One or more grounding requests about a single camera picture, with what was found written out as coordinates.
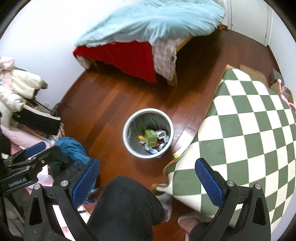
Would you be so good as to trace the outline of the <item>checkered grey pink blanket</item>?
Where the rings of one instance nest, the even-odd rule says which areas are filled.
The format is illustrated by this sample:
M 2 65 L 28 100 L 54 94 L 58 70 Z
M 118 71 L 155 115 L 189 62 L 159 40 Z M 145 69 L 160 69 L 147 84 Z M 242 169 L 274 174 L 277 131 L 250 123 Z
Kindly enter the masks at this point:
M 177 53 L 192 39 L 192 37 L 168 39 L 152 46 L 154 70 L 164 77 L 168 84 L 177 86 L 176 61 Z

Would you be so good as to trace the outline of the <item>pink white box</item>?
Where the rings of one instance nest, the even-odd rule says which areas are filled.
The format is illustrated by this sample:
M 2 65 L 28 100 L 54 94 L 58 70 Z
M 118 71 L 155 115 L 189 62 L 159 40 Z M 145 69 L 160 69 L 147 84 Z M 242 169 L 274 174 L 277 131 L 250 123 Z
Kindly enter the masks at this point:
M 170 136 L 166 133 L 165 130 L 156 130 L 155 133 L 158 137 L 158 140 L 160 141 L 164 141 L 165 143 L 167 143 L 170 139 Z

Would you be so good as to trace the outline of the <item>yellow cigarette pack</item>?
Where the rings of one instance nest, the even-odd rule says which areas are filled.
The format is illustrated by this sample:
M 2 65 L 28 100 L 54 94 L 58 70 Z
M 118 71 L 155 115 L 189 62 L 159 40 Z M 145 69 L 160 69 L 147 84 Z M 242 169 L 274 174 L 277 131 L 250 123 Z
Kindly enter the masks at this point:
M 139 139 L 139 142 L 141 144 L 144 144 L 145 143 L 145 137 L 144 136 L 138 136 L 138 139 Z

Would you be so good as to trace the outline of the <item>flat cardboard piece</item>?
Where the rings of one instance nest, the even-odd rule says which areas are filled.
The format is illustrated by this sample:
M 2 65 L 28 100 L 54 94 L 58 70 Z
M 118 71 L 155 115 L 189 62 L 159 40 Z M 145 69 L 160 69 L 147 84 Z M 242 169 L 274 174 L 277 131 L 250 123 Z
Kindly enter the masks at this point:
M 243 72 L 245 72 L 246 74 L 248 74 L 251 78 L 258 80 L 260 82 L 262 82 L 263 84 L 265 84 L 266 86 L 268 86 L 266 77 L 263 73 L 254 70 L 250 67 L 247 67 L 245 65 L 240 64 L 240 70 L 242 70 Z

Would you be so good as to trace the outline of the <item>grey pink slipper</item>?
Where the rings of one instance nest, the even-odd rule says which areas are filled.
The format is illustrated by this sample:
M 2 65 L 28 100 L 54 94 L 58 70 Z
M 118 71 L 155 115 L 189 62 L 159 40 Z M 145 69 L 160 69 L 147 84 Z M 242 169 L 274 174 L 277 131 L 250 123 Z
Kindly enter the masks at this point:
M 171 218 L 173 197 L 167 193 L 164 193 L 162 195 L 156 196 L 156 198 L 160 201 L 165 211 L 164 222 L 168 222 Z

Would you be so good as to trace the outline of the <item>light blue duvet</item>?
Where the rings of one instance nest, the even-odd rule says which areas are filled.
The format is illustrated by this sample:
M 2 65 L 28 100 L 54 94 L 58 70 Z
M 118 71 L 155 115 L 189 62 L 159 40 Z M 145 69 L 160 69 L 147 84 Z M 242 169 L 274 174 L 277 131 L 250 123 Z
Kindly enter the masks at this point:
M 217 1 L 143 1 L 123 6 L 93 25 L 76 46 L 113 42 L 148 42 L 208 36 L 222 23 L 225 9 Z

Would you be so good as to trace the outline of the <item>green white box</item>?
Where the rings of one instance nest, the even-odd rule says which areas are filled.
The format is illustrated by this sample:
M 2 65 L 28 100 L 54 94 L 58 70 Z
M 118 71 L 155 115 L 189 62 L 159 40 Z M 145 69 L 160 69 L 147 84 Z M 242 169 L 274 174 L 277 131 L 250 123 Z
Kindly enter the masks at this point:
M 158 137 L 154 130 L 145 130 L 144 132 L 145 143 L 148 147 L 155 147 L 158 142 Z

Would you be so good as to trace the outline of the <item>blue jacket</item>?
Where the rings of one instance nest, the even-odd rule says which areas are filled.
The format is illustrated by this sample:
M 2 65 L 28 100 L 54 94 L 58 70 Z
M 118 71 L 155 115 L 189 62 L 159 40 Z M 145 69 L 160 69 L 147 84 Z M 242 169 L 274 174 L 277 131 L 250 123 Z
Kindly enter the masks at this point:
M 58 138 L 55 143 L 64 155 L 70 157 L 75 165 L 87 165 L 90 161 L 86 150 L 80 142 L 71 137 Z

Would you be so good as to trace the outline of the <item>blue red milk carton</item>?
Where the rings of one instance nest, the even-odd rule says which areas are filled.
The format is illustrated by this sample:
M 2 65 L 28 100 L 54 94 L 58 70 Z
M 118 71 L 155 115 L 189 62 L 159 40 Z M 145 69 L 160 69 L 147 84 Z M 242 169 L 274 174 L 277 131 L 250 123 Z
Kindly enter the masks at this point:
M 145 149 L 152 155 L 157 154 L 159 151 L 156 148 L 145 146 Z

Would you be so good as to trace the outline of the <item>person right leg black trousers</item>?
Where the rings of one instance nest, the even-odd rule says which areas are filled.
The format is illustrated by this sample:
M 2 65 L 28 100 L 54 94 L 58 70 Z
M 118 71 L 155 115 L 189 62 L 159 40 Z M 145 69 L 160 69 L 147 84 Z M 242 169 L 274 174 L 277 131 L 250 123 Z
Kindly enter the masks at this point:
M 203 236 L 203 232 L 207 229 L 208 222 L 198 223 L 189 233 L 189 240 L 198 240 Z

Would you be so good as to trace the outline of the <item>brown cardboard box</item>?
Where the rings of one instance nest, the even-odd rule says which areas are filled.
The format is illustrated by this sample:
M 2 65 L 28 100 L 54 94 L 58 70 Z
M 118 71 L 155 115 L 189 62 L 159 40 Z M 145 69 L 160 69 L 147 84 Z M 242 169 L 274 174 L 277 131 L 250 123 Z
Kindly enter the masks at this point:
M 291 90 L 285 85 L 283 76 L 275 69 L 271 72 L 271 89 L 278 95 L 283 95 L 289 103 L 294 104 L 293 94 Z

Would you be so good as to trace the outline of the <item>green white checkered tablecloth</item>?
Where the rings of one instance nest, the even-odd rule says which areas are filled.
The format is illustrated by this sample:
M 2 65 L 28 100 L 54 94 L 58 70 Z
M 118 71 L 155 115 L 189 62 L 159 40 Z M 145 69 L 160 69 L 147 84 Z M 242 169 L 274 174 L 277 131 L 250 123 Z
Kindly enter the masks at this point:
M 229 68 L 197 136 L 166 169 L 164 191 L 213 217 L 218 208 L 195 174 L 201 157 L 225 180 L 245 187 L 260 184 L 275 230 L 295 191 L 295 112 L 262 82 Z

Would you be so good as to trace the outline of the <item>white round trash bin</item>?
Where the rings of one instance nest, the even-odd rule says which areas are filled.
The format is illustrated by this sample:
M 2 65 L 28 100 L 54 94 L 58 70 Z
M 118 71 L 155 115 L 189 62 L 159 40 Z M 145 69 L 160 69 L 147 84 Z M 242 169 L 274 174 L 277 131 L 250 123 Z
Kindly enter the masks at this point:
M 161 110 L 141 109 L 128 118 L 122 137 L 126 149 L 133 156 L 141 159 L 159 158 L 173 141 L 173 123 Z

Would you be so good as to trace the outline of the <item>red soda can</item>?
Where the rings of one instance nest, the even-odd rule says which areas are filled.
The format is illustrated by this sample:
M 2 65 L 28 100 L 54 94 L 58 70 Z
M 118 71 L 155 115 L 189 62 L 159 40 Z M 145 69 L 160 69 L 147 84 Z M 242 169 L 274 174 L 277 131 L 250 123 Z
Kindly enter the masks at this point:
M 158 141 L 156 145 L 156 149 L 160 152 L 166 147 L 167 143 L 164 141 Z

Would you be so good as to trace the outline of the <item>white door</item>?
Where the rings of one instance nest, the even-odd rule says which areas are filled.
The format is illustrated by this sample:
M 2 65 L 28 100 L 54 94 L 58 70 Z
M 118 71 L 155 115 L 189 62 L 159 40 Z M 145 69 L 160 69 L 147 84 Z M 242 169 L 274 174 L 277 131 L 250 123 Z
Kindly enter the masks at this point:
M 271 9 L 263 0 L 227 1 L 228 28 L 267 46 Z

